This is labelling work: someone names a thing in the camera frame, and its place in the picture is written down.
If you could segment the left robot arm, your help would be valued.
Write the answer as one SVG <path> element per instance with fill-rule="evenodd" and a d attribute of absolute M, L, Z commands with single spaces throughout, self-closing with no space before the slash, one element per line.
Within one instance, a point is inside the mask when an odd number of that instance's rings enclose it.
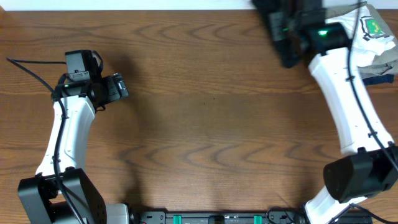
<path fill-rule="evenodd" d="M 60 80 L 52 93 L 50 141 L 18 196 L 31 223 L 129 223 L 126 204 L 107 204 L 85 172 L 88 134 L 98 108 L 128 96 L 121 74 Z"/>

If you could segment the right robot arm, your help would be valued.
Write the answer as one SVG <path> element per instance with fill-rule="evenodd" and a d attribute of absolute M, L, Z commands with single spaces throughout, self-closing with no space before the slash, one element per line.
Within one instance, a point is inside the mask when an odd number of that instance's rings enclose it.
<path fill-rule="evenodd" d="M 397 182 L 397 145 L 373 107 L 358 63 L 394 43 L 357 2 L 340 16 L 321 1 L 254 1 L 284 67 L 308 59 L 308 69 L 336 125 L 342 158 L 323 169 L 324 187 L 296 223 L 372 223 L 361 202 Z"/>

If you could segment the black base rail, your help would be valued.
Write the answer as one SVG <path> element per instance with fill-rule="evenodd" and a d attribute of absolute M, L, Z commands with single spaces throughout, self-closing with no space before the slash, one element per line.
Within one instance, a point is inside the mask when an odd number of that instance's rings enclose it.
<path fill-rule="evenodd" d="M 301 211 L 271 208 L 265 212 L 133 212 L 132 224 L 310 224 Z"/>

